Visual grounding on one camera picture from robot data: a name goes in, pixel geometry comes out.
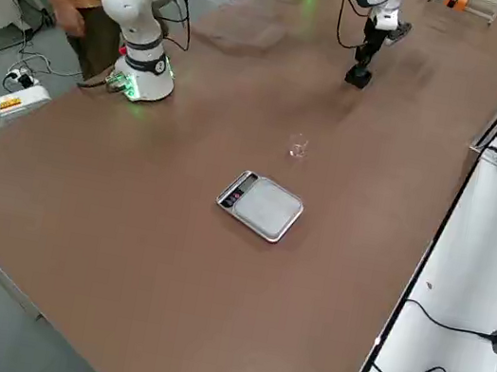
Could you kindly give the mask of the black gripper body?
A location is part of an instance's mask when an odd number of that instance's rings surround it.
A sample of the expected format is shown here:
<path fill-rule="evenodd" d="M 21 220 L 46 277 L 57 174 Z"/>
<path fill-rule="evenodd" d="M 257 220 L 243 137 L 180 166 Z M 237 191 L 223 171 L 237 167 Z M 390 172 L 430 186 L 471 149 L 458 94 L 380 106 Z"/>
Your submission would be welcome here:
<path fill-rule="evenodd" d="M 378 52 L 385 41 L 386 30 L 377 28 L 375 22 L 368 18 L 366 19 L 363 32 L 365 34 L 363 47 L 367 51 Z"/>

